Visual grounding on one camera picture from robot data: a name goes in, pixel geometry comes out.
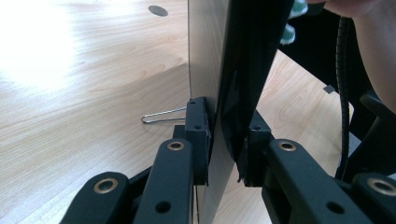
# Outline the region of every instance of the hand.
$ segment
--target hand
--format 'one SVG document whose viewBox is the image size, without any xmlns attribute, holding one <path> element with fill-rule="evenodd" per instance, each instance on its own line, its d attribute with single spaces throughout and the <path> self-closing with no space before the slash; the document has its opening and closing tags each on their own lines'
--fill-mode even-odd
<svg viewBox="0 0 396 224">
<path fill-rule="evenodd" d="M 356 18 L 368 14 L 382 0 L 330 0 L 324 8 L 343 17 Z M 307 0 L 310 4 L 323 0 Z"/>
</svg>

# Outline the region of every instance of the cable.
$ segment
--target cable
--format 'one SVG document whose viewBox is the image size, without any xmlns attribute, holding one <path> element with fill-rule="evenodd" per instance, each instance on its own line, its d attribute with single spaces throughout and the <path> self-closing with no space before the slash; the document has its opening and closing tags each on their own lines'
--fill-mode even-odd
<svg viewBox="0 0 396 224">
<path fill-rule="evenodd" d="M 341 160 L 335 178 L 343 179 L 347 168 L 347 157 L 349 154 L 349 102 L 347 95 L 347 74 L 346 74 L 346 51 L 347 36 L 350 19 L 341 17 L 338 24 L 337 46 L 335 52 L 335 71 L 337 76 L 338 93 L 341 101 L 342 115 L 342 143 Z"/>
</svg>

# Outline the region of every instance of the metal clip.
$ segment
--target metal clip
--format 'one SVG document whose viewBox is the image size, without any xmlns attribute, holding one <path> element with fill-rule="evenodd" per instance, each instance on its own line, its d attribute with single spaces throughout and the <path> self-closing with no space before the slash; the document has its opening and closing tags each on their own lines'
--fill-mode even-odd
<svg viewBox="0 0 396 224">
<path fill-rule="evenodd" d="M 186 109 L 187 109 L 187 107 L 181 107 L 181 108 L 178 108 L 178 109 L 163 111 L 163 112 L 159 112 L 159 113 L 155 113 L 155 114 L 149 114 L 149 115 L 143 116 L 141 120 L 142 120 L 142 122 L 144 124 L 159 123 L 159 122 L 171 122 L 171 121 L 177 121 L 177 120 L 185 120 L 186 118 L 180 118 L 180 119 L 146 119 L 146 118 L 160 116 L 160 115 L 164 115 L 164 114 L 175 113 L 177 111 L 186 110 Z"/>
</svg>

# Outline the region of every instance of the desk surface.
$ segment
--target desk surface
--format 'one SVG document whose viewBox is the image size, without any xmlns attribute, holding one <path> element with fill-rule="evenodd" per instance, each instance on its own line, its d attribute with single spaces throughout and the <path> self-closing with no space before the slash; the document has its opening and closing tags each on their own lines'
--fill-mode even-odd
<svg viewBox="0 0 396 224">
<path fill-rule="evenodd" d="M 64 2 L 0 4 L 1 223 L 57 223 L 94 175 L 149 167 L 174 124 L 141 116 L 189 100 L 186 0 Z M 341 119 L 324 86 L 279 52 L 258 109 L 333 175 Z M 215 223 L 269 222 L 260 190 L 236 179 Z"/>
</svg>

